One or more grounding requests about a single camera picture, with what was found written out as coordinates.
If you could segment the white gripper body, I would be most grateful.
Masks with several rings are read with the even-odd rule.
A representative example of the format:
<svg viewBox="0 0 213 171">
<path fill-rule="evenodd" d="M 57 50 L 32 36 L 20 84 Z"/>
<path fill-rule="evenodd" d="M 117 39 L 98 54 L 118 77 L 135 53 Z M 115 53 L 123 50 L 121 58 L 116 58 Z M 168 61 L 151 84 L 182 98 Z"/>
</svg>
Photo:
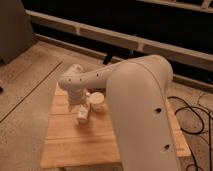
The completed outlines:
<svg viewBox="0 0 213 171">
<path fill-rule="evenodd" d="M 87 90 L 69 90 L 68 91 L 69 110 L 74 109 L 78 105 L 87 103 Z"/>
</svg>

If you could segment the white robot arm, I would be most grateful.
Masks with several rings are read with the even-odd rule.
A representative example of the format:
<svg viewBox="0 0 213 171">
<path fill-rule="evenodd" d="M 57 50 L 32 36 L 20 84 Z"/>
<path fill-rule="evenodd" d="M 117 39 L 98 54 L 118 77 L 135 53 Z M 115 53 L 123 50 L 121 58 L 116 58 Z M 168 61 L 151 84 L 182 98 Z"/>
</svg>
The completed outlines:
<svg viewBox="0 0 213 171">
<path fill-rule="evenodd" d="M 170 63 L 149 55 L 90 72 L 73 65 L 58 84 L 71 104 L 82 102 L 87 89 L 106 90 L 124 171 L 180 171 L 166 107 L 172 79 Z"/>
</svg>

